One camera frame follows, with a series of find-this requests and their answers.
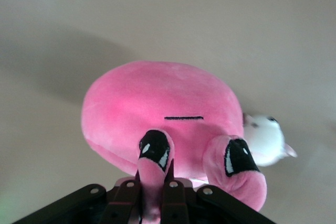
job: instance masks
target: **gray background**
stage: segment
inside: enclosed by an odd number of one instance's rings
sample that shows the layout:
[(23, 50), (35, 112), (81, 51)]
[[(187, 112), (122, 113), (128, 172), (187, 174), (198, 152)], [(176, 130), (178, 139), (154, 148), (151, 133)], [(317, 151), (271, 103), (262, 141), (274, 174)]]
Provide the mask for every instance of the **gray background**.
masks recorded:
[(0, 222), (125, 176), (81, 134), (85, 91), (133, 60), (189, 63), (274, 116), (298, 158), (261, 213), (336, 219), (336, 0), (0, 0)]

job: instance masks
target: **pink crab plush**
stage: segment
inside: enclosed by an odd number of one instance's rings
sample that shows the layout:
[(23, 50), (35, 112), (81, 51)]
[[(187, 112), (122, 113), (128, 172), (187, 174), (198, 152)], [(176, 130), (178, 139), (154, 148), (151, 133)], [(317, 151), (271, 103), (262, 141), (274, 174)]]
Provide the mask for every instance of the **pink crab plush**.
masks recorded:
[(243, 140), (243, 113), (233, 91), (199, 68), (136, 61), (90, 87), (82, 108), (88, 144), (143, 187), (143, 223), (160, 222), (164, 179), (208, 181), (255, 210), (266, 181)]

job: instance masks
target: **stuffed animal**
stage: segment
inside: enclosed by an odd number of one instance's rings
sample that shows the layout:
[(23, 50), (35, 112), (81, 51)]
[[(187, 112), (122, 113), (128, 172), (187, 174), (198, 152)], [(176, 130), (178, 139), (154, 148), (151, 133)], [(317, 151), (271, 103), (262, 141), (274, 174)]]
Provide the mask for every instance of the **stuffed animal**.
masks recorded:
[(199, 68), (136, 61), (110, 70), (82, 107), (88, 144), (122, 171), (139, 171), (143, 223), (160, 222), (161, 190), (174, 176), (208, 181), (255, 210), (266, 181), (243, 140), (243, 113), (233, 91)]
[(244, 114), (244, 139), (259, 166), (273, 165), (287, 156), (297, 157), (272, 116)]

